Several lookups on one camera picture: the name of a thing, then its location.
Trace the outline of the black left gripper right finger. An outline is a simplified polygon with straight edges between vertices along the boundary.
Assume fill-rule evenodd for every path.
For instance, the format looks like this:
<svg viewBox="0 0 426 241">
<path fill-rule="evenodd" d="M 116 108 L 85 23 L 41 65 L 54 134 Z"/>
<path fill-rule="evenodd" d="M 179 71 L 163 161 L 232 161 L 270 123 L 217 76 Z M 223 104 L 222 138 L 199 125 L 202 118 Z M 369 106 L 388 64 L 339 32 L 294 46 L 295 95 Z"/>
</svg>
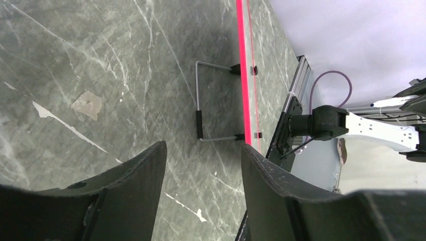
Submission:
<svg viewBox="0 0 426 241">
<path fill-rule="evenodd" d="M 361 190 L 340 195 L 241 149 L 250 240 L 425 240 L 425 192 Z"/>
</svg>

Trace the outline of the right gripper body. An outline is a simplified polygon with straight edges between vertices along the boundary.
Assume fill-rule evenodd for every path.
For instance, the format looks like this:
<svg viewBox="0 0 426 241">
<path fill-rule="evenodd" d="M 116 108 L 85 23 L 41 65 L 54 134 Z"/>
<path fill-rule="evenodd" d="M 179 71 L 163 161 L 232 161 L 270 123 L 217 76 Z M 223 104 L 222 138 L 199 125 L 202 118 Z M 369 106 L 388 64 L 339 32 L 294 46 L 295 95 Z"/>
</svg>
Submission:
<svg viewBox="0 0 426 241">
<path fill-rule="evenodd" d="M 425 116 L 425 78 L 414 80 L 417 81 L 416 84 L 397 93 L 393 97 L 410 97 L 399 109 L 419 116 Z"/>
</svg>

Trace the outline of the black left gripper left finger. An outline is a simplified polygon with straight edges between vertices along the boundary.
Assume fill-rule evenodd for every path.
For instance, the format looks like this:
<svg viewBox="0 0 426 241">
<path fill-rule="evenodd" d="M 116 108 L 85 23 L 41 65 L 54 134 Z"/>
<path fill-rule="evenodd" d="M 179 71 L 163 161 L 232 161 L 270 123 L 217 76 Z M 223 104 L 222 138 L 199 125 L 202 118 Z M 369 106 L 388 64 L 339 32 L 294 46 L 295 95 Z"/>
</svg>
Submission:
<svg viewBox="0 0 426 241">
<path fill-rule="evenodd" d="M 150 240 L 166 169 L 159 141 L 64 189 L 1 186 L 1 240 Z"/>
</svg>

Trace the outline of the white blue whiteboard marker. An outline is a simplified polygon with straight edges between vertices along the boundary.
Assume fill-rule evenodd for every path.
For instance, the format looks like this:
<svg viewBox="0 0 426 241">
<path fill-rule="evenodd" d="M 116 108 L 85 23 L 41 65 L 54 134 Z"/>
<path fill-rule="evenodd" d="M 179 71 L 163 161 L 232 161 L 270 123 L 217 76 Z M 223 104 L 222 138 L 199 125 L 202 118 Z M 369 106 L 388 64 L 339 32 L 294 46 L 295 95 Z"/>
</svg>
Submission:
<svg viewBox="0 0 426 241">
<path fill-rule="evenodd" d="M 392 98 L 376 101 L 376 102 L 370 104 L 370 106 L 375 107 L 375 108 L 402 106 L 406 102 L 417 99 L 418 97 L 419 97 L 419 95 L 408 95 L 408 96 L 404 96 L 404 97 L 392 97 Z"/>
</svg>

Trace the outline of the pink framed whiteboard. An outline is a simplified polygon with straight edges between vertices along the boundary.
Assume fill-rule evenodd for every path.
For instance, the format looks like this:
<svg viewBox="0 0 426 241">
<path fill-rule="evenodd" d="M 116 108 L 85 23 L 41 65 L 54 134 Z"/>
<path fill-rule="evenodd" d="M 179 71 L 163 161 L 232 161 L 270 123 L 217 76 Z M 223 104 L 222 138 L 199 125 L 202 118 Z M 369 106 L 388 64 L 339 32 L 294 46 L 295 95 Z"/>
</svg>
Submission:
<svg viewBox="0 0 426 241">
<path fill-rule="evenodd" d="M 236 0 L 245 143 L 261 151 L 257 72 L 249 1 Z"/>
</svg>

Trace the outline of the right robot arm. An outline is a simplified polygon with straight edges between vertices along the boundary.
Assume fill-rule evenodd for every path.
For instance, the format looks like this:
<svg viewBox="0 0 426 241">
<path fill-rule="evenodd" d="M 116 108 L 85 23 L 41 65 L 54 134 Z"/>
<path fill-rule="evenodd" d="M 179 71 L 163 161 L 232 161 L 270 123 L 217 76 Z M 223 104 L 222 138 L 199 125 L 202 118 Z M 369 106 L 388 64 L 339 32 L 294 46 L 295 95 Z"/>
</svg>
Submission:
<svg viewBox="0 0 426 241">
<path fill-rule="evenodd" d="M 393 98 L 372 103 L 370 107 L 399 106 L 425 118 L 425 78 L 399 92 Z M 406 156 L 412 162 L 425 163 L 425 124 L 395 126 L 368 119 L 345 109 L 322 105 L 311 114 L 291 115 L 291 137 L 309 136 L 310 139 L 281 156 L 281 160 L 302 149 L 311 141 L 329 141 L 333 138 L 365 138 Z"/>
</svg>

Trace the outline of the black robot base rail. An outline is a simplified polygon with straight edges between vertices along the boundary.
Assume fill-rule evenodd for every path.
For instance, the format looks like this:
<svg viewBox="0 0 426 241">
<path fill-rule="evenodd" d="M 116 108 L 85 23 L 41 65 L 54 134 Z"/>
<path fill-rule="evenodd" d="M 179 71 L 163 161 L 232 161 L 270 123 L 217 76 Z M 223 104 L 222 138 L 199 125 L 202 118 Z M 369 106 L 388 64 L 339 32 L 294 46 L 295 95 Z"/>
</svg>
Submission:
<svg viewBox="0 0 426 241">
<path fill-rule="evenodd" d="M 293 149 L 294 137 L 291 136 L 289 127 L 290 117 L 301 114 L 302 106 L 297 97 L 288 97 L 266 154 L 266 159 L 288 172 L 292 169 L 295 154 L 284 158 L 282 156 Z"/>
</svg>

